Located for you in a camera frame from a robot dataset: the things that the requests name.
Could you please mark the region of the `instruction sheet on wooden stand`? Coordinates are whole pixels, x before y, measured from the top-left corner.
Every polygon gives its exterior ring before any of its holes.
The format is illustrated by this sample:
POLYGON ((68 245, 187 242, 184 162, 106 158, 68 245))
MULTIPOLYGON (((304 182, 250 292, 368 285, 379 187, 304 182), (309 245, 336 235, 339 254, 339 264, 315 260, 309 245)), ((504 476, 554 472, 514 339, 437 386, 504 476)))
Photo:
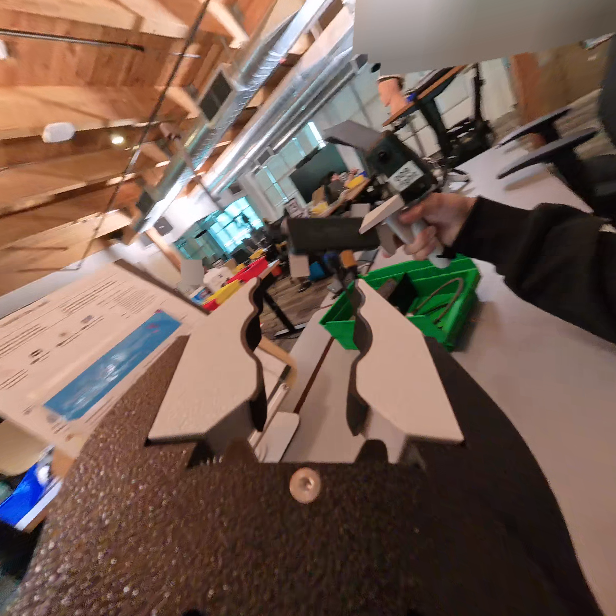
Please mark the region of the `instruction sheet on wooden stand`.
MULTIPOLYGON (((144 312, 147 307, 162 307, 166 302, 188 315, 187 333, 195 326, 197 316, 205 314, 202 307, 176 289, 119 259, 34 303, 4 315, 1 319, 1 339, 15 328, 45 319, 50 313, 65 318, 84 309, 118 309, 132 317, 144 312)), ((2 474, 13 476, 24 473, 50 447, 55 447, 55 444, 44 441, 11 420, 1 419, 2 474)))

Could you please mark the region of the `black curved panel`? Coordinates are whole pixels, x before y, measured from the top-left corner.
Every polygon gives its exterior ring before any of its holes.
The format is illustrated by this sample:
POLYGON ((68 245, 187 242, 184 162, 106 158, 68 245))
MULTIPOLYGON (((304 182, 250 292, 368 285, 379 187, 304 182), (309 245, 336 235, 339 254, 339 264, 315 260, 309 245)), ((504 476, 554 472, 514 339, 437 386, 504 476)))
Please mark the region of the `black curved panel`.
POLYGON ((381 131, 346 120, 321 132, 322 139, 334 145, 343 145, 366 153, 381 139, 381 131))

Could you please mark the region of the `wooden standing desk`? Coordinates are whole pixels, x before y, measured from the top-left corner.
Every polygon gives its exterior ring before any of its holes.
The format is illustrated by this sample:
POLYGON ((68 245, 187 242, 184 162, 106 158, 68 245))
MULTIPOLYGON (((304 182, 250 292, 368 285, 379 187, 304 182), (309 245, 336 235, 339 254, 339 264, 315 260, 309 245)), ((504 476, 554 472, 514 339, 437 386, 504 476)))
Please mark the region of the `wooden standing desk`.
POLYGON ((399 129, 412 114, 420 113, 435 134, 441 161, 462 164, 489 150, 495 143, 495 133, 482 114, 482 87, 484 80, 480 63, 458 65, 434 70, 422 78, 405 95, 405 104, 383 122, 382 127, 399 129), (452 127, 446 127, 437 105, 437 97, 451 86, 462 73, 474 72, 473 114, 452 127))

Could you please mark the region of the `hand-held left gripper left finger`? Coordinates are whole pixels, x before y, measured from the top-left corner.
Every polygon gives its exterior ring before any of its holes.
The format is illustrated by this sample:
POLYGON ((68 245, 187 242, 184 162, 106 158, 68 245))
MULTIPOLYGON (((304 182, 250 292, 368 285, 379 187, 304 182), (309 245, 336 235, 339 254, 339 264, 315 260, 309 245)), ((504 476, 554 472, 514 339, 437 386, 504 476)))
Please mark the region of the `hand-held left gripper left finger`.
POLYGON ((264 430, 267 394, 255 354, 262 308, 261 282, 252 279, 192 330, 148 444, 204 443, 218 456, 231 442, 264 430))

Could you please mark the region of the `white instruction sheet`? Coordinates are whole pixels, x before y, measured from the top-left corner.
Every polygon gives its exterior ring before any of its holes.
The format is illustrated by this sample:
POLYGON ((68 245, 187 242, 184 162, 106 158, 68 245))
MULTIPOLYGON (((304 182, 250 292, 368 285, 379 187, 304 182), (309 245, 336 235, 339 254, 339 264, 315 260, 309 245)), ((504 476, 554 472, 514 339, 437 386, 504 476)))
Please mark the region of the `white instruction sheet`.
POLYGON ((111 264, 1 320, 1 417, 75 457, 112 406, 206 314, 111 264))

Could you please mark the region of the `person's right forearm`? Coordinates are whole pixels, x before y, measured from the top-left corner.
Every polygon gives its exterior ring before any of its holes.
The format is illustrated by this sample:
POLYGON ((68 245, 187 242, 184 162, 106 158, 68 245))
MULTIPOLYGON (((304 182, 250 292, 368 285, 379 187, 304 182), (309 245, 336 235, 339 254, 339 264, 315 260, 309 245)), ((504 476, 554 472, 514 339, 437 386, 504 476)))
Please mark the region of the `person's right forearm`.
POLYGON ((495 266, 525 302, 615 342, 615 227, 565 204, 476 199, 453 244, 495 266))

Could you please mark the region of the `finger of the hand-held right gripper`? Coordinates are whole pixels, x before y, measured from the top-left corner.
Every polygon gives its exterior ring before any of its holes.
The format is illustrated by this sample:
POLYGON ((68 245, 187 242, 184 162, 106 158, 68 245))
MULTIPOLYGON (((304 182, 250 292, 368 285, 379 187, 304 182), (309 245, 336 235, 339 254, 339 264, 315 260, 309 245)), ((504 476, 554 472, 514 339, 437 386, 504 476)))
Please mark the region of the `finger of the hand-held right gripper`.
POLYGON ((399 212, 404 207, 405 202, 400 195, 389 198, 363 218, 358 233, 365 235, 375 230, 384 253, 393 256, 405 244, 405 226, 399 220, 399 212))

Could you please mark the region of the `large black wall screen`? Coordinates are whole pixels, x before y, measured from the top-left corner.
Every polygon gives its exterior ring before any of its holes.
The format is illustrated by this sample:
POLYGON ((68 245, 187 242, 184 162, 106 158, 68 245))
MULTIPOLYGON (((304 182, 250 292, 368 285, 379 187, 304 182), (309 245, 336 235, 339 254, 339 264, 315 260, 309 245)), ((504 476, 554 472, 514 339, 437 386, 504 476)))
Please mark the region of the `large black wall screen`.
POLYGON ((323 180, 331 173, 348 171, 343 158, 333 143, 315 149, 297 165, 290 174, 293 183, 305 203, 312 200, 312 194, 321 187, 323 180))

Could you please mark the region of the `mannequin head with hard hat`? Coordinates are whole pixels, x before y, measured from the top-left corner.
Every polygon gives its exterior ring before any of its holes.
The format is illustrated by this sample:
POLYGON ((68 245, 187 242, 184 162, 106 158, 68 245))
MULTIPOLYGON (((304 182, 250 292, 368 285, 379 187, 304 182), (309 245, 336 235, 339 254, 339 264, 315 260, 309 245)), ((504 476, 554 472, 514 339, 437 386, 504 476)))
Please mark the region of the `mannequin head with hard hat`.
POLYGON ((404 110, 407 105, 404 83, 404 76, 401 74, 380 75, 377 79, 381 103, 391 116, 404 110))

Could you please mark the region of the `black bin divider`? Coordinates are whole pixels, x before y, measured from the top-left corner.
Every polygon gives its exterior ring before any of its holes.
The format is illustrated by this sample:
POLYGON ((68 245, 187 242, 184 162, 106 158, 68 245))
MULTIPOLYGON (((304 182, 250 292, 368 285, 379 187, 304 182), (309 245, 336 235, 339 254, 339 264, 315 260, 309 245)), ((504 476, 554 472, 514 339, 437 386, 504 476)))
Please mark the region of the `black bin divider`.
POLYGON ((406 315, 418 298, 418 291, 408 273, 392 277, 381 286, 382 296, 399 313, 406 315))

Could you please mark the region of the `person's right hand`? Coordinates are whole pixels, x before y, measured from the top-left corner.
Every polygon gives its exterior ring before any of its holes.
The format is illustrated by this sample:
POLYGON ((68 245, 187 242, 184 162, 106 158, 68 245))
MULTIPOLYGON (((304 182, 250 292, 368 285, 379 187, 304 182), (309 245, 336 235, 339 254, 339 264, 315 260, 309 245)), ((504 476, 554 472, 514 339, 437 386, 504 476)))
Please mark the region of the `person's right hand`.
POLYGON ((432 193, 419 204, 401 211, 398 219, 401 224, 412 225, 424 220, 427 227, 410 244, 404 245, 404 251, 415 260, 428 259, 438 245, 452 248, 466 219, 469 217, 476 197, 452 193, 432 193))

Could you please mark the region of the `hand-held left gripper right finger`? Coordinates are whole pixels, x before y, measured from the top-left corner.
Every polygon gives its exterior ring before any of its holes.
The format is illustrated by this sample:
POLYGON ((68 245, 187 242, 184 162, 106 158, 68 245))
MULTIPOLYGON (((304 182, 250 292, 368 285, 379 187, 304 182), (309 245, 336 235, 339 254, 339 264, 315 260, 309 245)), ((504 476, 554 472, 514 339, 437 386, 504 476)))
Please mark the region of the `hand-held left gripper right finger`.
POLYGON ((350 294, 355 315, 346 422, 400 463, 419 442, 461 445, 465 437, 426 339, 365 280, 350 294))

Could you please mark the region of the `dark grey usb hub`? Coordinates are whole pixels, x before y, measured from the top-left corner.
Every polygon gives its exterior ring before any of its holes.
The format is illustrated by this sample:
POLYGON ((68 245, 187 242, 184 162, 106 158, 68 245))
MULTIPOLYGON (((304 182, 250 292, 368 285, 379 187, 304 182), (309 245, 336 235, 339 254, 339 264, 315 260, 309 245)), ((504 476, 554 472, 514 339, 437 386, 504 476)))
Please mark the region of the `dark grey usb hub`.
POLYGON ((291 252, 298 255, 328 251, 375 250, 380 239, 375 229, 360 233, 360 218, 288 218, 287 237, 291 252))

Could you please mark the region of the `ceiling air vent box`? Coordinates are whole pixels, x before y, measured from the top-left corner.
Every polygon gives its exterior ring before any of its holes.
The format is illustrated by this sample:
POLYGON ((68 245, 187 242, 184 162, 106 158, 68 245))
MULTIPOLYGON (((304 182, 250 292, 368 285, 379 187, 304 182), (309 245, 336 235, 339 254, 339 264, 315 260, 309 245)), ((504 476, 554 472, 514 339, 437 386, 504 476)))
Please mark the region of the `ceiling air vent box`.
POLYGON ((216 122, 218 116, 227 110, 228 101, 232 100, 235 94, 236 82, 228 66, 222 64, 209 78, 196 103, 204 120, 209 123, 216 122))

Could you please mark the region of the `red ribbed bin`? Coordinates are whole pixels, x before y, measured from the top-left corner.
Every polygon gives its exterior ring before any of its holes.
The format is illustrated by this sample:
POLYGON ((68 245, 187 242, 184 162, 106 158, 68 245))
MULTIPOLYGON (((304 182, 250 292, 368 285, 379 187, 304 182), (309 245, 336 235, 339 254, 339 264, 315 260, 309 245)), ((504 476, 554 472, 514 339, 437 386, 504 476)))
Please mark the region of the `red ribbed bin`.
POLYGON ((230 285, 235 281, 241 281, 243 283, 250 281, 253 278, 259 277, 270 266, 265 256, 255 259, 249 263, 249 265, 243 267, 232 278, 227 280, 227 284, 230 285))

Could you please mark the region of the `silver round ventilation duct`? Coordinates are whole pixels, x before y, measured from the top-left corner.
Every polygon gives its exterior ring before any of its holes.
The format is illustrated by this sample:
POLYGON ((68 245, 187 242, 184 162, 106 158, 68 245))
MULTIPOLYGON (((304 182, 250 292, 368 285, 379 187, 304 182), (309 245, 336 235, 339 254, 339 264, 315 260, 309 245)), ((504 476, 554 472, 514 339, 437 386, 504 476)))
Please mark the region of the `silver round ventilation duct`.
POLYGON ((324 58, 310 70, 294 75, 284 91, 263 112, 258 112, 232 143, 231 154, 221 156, 204 176, 204 183, 212 196, 218 196, 241 175, 244 169, 259 158, 262 151, 279 149, 291 126, 304 112, 310 112, 313 101, 336 80, 353 76, 368 60, 366 54, 354 54, 343 49, 332 58, 324 58))

